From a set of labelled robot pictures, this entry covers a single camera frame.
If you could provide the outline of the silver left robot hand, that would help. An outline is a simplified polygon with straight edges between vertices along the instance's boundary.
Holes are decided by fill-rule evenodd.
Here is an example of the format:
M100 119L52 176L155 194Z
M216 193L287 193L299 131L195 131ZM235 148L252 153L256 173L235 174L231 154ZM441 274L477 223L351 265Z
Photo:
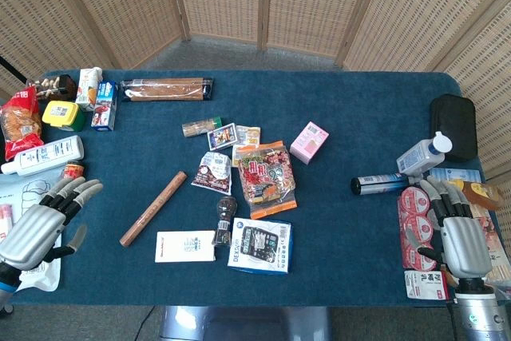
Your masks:
M65 178L58 181L16 222L1 242L1 263L29 271L74 254L84 242L87 226L81 225L72 240L55 247L56 240L85 204L103 189L98 179Z

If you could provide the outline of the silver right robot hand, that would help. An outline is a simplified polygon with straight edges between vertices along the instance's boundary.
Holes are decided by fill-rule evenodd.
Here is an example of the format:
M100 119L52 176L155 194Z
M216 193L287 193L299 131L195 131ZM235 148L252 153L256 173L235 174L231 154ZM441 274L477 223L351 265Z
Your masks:
M421 255L444 263L459 279L482 279L492 264L481 225L473 218L468 199L462 190L446 180L428 176L419 181L430 199L438 222L442 250L435 251L418 242L410 229L405 230L409 244Z

